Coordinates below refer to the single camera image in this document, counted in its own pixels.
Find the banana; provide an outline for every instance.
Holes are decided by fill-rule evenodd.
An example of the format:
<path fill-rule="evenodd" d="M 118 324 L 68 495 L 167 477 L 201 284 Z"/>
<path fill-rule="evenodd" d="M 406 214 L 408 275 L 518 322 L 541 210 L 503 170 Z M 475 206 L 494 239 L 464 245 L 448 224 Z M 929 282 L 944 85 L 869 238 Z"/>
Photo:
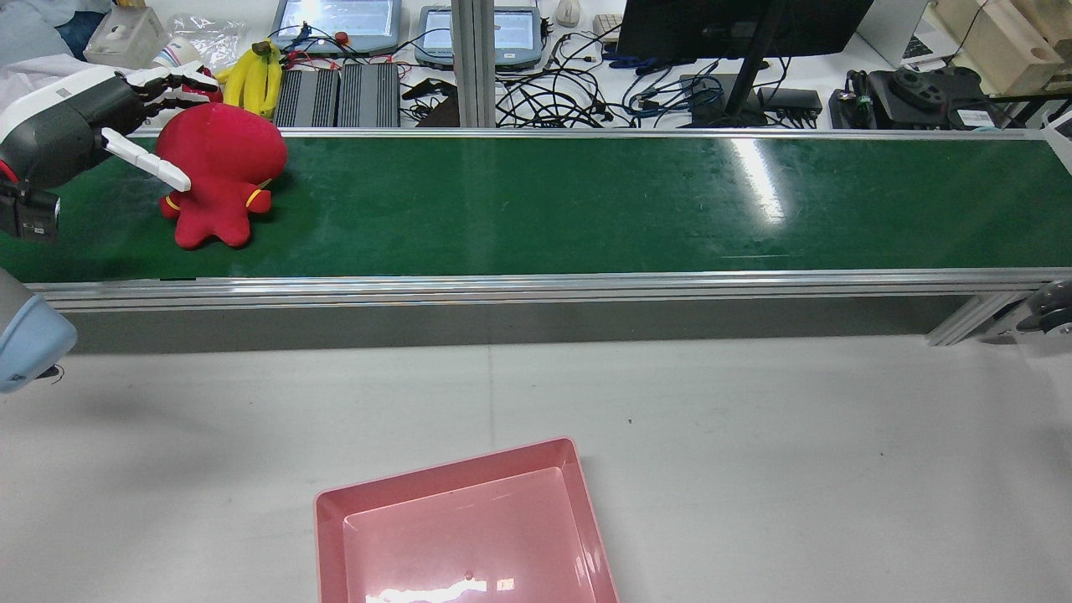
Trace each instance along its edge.
<path fill-rule="evenodd" d="M 265 100 L 260 104 L 260 115 L 271 119 L 276 111 L 276 102 L 279 101 L 279 87 L 283 82 L 283 65 L 280 64 L 282 54 L 274 44 L 271 45 L 271 55 L 268 56 L 268 82 L 265 90 Z"/>
<path fill-rule="evenodd" d="M 217 76 L 218 82 L 227 83 L 223 102 L 270 118 L 283 79 L 281 59 L 282 54 L 270 41 L 253 44 L 235 67 Z"/>
<path fill-rule="evenodd" d="M 242 106 L 242 86 L 245 84 L 245 76 L 250 68 L 258 58 L 256 53 L 251 48 L 238 59 L 235 67 L 230 69 L 227 85 L 223 88 L 223 102 L 236 107 Z"/>
<path fill-rule="evenodd" d="M 220 73 L 213 73 L 212 77 L 215 77 L 215 80 L 219 82 L 220 84 L 226 84 L 227 78 L 230 77 L 230 72 L 234 70 L 235 65 L 230 65 L 227 69 L 220 71 Z"/>
<path fill-rule="evenodd" d="M 265 87 L 268 84 L 268 57 L 257 57 L 245 74 L 245 85 L 242 88 L 242 108 L 260 115 L 260 105 L 265 102 Z"/>

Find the pink tray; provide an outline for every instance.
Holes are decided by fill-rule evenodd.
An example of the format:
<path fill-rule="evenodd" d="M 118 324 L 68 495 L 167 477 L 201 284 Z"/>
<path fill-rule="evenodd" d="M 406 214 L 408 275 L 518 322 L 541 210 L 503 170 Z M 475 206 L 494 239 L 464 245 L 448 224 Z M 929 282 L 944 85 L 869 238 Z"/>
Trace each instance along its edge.
<path fill-rule="evenodd" d="M 322 603 L 617 603 L 572 440 L 316 497 Z"/>

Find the red plush toy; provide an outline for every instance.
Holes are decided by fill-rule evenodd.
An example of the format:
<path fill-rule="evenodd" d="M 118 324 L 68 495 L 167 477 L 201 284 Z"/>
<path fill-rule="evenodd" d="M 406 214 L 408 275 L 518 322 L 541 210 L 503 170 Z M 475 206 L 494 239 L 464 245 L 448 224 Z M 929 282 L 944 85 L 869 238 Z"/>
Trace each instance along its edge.
<path fill-rule="evenodd" d="M 230 247 L 250 240 L 248 212 L 271 208 L 263 187 L 283 173 L 286 145 L 267 119 L 223 103 L 175 116 L 160 133 L 157 155 L 185 172 L 188 192 L 160 200 L 164 217 L 178 218 L 175 242 L 194 249 L 210 236 Z"/>

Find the black connector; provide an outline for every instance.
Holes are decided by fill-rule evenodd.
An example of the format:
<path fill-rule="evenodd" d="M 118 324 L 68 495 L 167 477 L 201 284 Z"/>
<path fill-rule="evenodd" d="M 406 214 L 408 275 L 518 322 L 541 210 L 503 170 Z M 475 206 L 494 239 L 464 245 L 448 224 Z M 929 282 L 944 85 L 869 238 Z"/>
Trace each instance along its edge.
<path fill-rule="evenodd" d="M 763 111 L 814 114 L 815 117 L 822 113 L 822 101 L 819 100 L 819 93 L 815 90 L 761 88 L 759 102 L 763 106 Z"/>

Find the conveyor belt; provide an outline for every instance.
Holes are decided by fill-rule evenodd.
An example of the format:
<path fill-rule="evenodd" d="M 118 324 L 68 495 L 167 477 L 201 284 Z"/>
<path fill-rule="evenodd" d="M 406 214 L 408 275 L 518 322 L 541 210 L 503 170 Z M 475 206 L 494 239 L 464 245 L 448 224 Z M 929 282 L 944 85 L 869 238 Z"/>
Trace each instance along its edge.
<path fill-rule="evenodd" d="M 25 282 L 1072 266 L 1072 177 L 1041 139 L 289 137 L 254 238 L 183 251 L 164 186 L 109 161 Z"/>

